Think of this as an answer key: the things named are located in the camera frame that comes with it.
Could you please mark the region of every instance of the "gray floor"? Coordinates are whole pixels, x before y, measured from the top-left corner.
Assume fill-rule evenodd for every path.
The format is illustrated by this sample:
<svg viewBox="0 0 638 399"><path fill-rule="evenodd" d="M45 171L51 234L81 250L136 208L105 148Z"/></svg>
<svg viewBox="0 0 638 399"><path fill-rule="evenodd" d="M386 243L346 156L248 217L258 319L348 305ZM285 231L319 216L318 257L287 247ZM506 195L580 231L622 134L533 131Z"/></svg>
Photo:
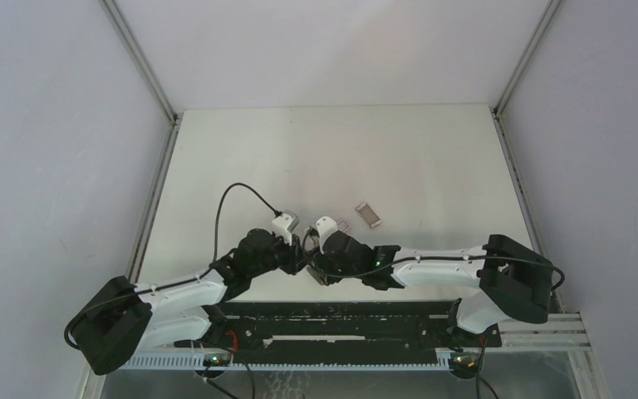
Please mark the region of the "gray floor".
<svg viewBox="0 0 638 399"><path fill-rule="evenodd" d="M490 353L483 376L501 398L579 398L565 353ZM447 372L255 372L257 399L317 398L475 398L474 381ZM215 380L239 398L250 398L246 372L227 372ZM192 371L118 371L106 378L105 399L135 397L226 398ZM492 398L483 387L483 399Z"/></svg>

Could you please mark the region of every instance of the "white table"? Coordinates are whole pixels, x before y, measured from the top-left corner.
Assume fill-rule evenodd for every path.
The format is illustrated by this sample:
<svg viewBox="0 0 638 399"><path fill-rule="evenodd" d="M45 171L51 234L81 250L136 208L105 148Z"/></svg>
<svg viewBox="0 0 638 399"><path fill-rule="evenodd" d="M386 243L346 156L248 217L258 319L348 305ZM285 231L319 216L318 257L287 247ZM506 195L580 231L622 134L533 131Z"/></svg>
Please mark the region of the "white table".
<svg viewBox="0 0 638 399"><path fill-rule="evenodd" d="M254 187L299 215L300 233L322 215L345 219L369 245L458 249L506 234L530 246L486 105L341 106L186 111L139 281L196 273L213 253L213 221L226 187ZM382 218L370 229L355 211L367 202ZM244 188L223 205L219 253L271 212ZM359 280L330 287L307 271L253 280L238 301L447 300L467 288L375 291Z"/></svg>

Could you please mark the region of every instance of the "robotic arm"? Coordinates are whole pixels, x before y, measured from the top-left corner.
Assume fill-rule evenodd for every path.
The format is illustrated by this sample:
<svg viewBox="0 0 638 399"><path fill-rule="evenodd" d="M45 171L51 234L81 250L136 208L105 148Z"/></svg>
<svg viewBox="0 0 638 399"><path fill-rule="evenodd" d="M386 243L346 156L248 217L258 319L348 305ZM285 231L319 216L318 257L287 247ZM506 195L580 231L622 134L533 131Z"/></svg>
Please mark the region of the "robotic arm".
<svg viewBox="0 0 638 399"><path fill-rule="evenodd" d="M306 253L292 234L298 223L293 213L282 213L273 220L272 233L251 230L204 273L161 284L113 278L67 325L67 343L82 351L96 374L106 374L135 352L210 334L213 308L208 305L236 298L261 274L277 268L296 274L307 264L325 285L355 277L380 290L420 284L479 289L454 303L449 315L452 334L479 334L508 318L547 321L555 268L505 236L492 235L482 247L461 250L416 251L396 245L371 249L322 217L313 231L319 248Z"/></svg>

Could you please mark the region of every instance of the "white wall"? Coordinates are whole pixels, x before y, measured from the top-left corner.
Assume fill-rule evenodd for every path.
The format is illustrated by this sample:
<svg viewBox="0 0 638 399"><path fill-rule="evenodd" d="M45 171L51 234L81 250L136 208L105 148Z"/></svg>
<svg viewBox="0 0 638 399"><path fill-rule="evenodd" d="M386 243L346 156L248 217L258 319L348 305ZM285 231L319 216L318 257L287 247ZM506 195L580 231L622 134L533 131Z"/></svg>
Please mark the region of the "white wall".
<svg viewBox="0 0 638 399"><path fill-rule="evenodd" d="M638 2L566 2L505 122L565 300L638 397Z"/></svg>
<svg viewBox="0 0 638 399"><path fill-rule="evenodd" d="M0 2L0 398L74 396L62 330L124 273L166 129L98 2Z"/></svg>
<svg viewBox="0 0 638 399"><path fill-rule="evenodd" d="M120 0L180 110L488 102L547 0Z"/></svg>

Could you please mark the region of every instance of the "small brown rectangular object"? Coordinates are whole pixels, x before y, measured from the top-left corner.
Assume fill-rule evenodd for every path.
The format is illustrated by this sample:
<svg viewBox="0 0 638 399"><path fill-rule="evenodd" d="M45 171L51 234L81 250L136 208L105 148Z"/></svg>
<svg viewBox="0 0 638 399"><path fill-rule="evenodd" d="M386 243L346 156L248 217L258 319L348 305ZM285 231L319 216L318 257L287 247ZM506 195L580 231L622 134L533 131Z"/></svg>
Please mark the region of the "small brown rectangular object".
<svg viewBox="0 0 638 399"><path fill-rule="evenodd" d="M366 202L358 205L356 207L356 210L358 211L358 214L361 215L363 220L368 223L371 229L378 227L383 222L382 220L380 220L378 214L376 214L371 206L368 205Z"/></svg>

